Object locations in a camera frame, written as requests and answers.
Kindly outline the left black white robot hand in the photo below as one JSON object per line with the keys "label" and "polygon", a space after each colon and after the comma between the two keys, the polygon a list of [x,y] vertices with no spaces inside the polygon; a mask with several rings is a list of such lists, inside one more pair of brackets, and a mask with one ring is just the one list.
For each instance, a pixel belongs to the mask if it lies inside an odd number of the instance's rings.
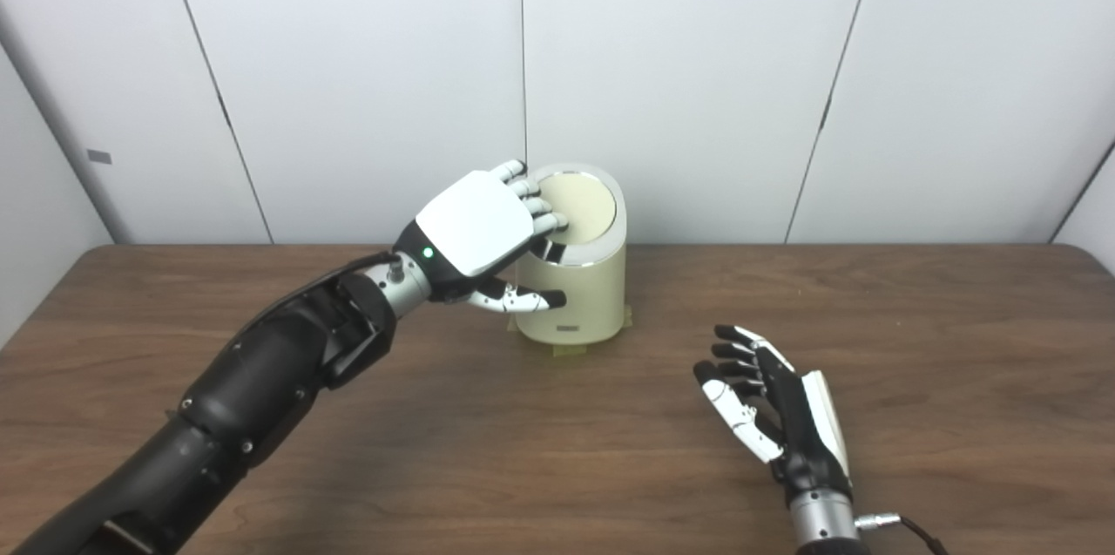
{"label": "left black white robot hand", "polygon": [[564,214],[541,198],[521,159],[471,171],[442,189],[403,228],[395,260],[375,278],[395,317],[423,302],[467,302],[501,314],[564,308],[562,290],[536,290],[500,278],[542,238],[568,228]]}

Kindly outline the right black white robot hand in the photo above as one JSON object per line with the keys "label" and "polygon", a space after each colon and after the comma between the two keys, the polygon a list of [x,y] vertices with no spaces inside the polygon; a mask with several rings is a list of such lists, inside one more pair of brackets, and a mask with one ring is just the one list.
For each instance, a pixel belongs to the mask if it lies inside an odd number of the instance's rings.
{"label": "right black white robot hand", "polygon": [[717,324],[712,332],[712,360],[694,364],[697,384],[736,439],[770,468],[786,502],[809,491],[853,500],[847,445],[823,372],[798,372],[747,328]]}

